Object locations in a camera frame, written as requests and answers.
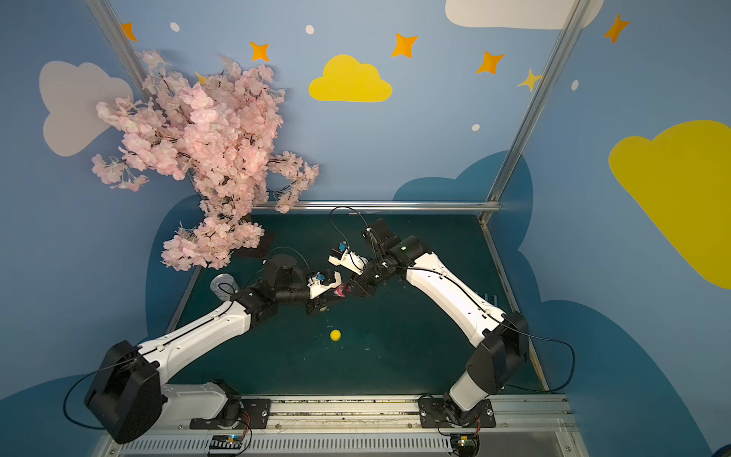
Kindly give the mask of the magenta paint jar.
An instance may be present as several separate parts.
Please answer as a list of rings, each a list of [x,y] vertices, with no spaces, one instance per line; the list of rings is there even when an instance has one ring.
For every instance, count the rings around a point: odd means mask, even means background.
[[[334,293],[339,297],[346,297],[348,288],[345,285],[340,285],[335,289]]]

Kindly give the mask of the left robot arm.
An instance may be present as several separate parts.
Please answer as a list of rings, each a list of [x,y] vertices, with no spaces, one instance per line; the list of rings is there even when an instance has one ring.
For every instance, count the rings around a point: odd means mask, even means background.
[[[339,272],[305,274],[295,258],[278,254],[264,264],[259,280],[212,312],[137,346],[122,341],[111,347],[84,404],[119,444],[159,423],[213,419],[233,394],[213,382],[175,388],[169,381],[201,356],[272,318],[282,305],[303,305],[307,312],[325,306],[342,283]]]

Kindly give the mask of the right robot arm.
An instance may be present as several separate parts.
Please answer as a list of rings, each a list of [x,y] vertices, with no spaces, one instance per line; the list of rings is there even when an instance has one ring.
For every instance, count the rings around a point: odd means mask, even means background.
[[[497,394],[529,362],[527,320],[504,312],[472,291],[415,236],[396,235],[383,219],[362,231],[373,251],[368,259],[346,241],[331,251],[329,263],[352,272],[344,295],[371,297],[386,280],[399,276],[430,298],[466,335],[475,350],[464,373],[445,395],[445,408],[466,415]]]

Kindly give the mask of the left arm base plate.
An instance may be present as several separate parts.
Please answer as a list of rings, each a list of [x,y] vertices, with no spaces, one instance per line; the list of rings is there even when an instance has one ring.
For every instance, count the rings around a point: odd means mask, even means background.
[[[191,430],[264,430],[268,426],[271,401],[265,398],[228,399],[211,419],[193,418]]]

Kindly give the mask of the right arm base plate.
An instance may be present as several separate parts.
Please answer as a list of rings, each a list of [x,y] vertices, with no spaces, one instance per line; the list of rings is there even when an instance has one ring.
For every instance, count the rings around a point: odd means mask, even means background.
[[[485,399],[468,411],[456,403],[430,394],[416,401],[422,428],[495,428],[496,418],[491,401]]]

